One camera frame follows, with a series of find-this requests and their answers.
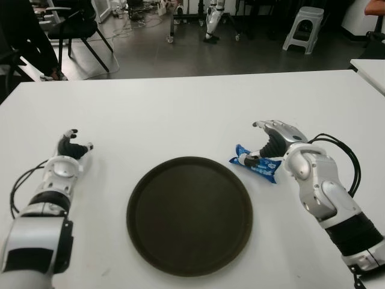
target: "white stool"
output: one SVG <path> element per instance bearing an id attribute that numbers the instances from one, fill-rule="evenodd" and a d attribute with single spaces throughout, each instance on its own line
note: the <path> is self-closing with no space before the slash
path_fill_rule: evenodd
<path id="1" fill-rule="evenodd" d="M 315 7 L 302 7 L 298 12 L 293 27 L 290 30 L 290 33 L 286 37 L 285 44 L 283 45 L 283 50 L 287 51 L 288 47 L 293 44 L 297 46 L 303 46 L 306 48 L 305 54 L 311 54 L 315 43 L 318 40 L 318 31 L 321 27 L 322 18 L 324 17 L 324 10 Z M 294 34 L 298 31 L 298 27 L 303 20 L 311 21 L 313 27 L 312 32 L 308 41 L 294 39 Z"/>

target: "white wall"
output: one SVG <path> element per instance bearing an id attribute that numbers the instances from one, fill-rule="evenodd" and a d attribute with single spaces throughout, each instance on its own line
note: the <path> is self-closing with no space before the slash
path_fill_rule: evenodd
<path id="1" fill-rule="evenodd" d="M 342 21 L 342 27 L 355 36 L 364 36 L 368 31 L 373 31 L 377 16 L 366 16 L 365 7 L 369 0 L 356 0 L 349 7 Z"/>

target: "concrete floor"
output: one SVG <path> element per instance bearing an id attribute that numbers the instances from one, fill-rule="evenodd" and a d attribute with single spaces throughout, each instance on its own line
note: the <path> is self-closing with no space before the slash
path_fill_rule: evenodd
<path id="1" fill-rule="evenodd" d="M 113 40 L 116 60 L 104 42 L 98 41 L 98 35 L 90 39 L 96 40 L 90 44 L 110 72 L 115 73 L 100 75 L 105 73 L 104 69 L 81 42 L 73 43 L 72 58 L 67 56 L 67 48 L 64 48 L 63 72 L 69 80 L 75 80 L 346 69 L 350 59 L 363 52 L 362 42 L 352 42 L 340 32 L 332 31 L 321 31 L 312 55 L 304 55 L 302 48 L 293 46 L 285 52 L 282 45 L 286 36 L 281 33 L 276 41 L 269 40 L 265 21 L 256 25 L 254 40 L 242 35 L 239 42 L 235 41 L 233 28 L 228 23 L 221 23 L 216 32 L 221 40 L 216 45 L 202 42 L 205 27 L 199 27 L 198 23 L 183 23 L 176 26 L 174 43 L 169 44 L 166 41 L 170 31 L 169 16 L 159 18 L 156 14 L 148 14 L 146 21 L 144 28 L 126 30 L 119 37 L 113 35 L 120 32 L 125 23 L 130 25 L 127 19 L 110 16 L 100 25 L 109 42 Z"/>

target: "white table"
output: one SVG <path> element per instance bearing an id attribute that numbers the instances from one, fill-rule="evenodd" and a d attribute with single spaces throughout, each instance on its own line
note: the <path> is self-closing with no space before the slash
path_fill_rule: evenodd
<path id="1" fill-rule="evenodd" d="M 301 206 L 298 185 L 283 168 L 274 185 L 228 160 L 237 143 L 256 150 L 267 142 L 251 126 L 255 120 L 280 119 L 308 138 L 328 132 L 357 154 L 363 176 L 356 201 L 384 233 L 384 111 L 383 96 L 351 70 L 23 83 L 0 106 L 0 239 L 11 224 L 8 192 L 15 179 L 49 157 L 64 131 L 78 128 L 79 141 L 92 141 L 95 149 L 70 211 L 71 265 L 54 277 L 55 288 L 352 289 L 339 251 Z M 322 146 L 349 187 L 348 157 Z M 200 278 L 153 268 L 126 229 L 127 203 L 140 178 L 163 161 L 188 155 L 233 171 L 254 209 L 240 256 Z M 27 204 L 41 177 L 35 173 L 17 192 L 17 206 Z"/>
<path id="2" fill-rule="evenodd" d="M 352 59 L 350 63 L 363 79 L 385 95 L 385 60 Z"/>

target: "black tray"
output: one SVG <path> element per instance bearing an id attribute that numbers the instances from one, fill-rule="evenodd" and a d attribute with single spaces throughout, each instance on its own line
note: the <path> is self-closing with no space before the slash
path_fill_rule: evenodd
<path id="1" fill-rule="evenodd" d="M 178 276 L 209 274 L 231 262 L 252 222 L 242 182 L 206 158 L 158 165 L 137 184 L 127 208 L 128 232 L 141 256 Z"/>

